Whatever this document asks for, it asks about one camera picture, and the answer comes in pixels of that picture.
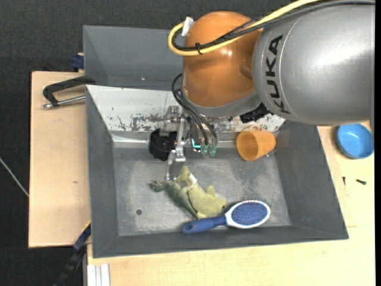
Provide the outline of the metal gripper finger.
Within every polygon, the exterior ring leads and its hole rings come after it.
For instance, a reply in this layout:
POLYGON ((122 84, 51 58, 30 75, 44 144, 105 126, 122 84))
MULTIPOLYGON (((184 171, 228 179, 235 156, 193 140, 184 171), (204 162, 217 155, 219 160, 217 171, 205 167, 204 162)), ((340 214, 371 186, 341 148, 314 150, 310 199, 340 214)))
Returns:
POLYGON ((171 150, 167 159, 165 180, 175 180, 180 175, 185 161, 186 157, 183 147, 176 147, 174 150, 171 150))

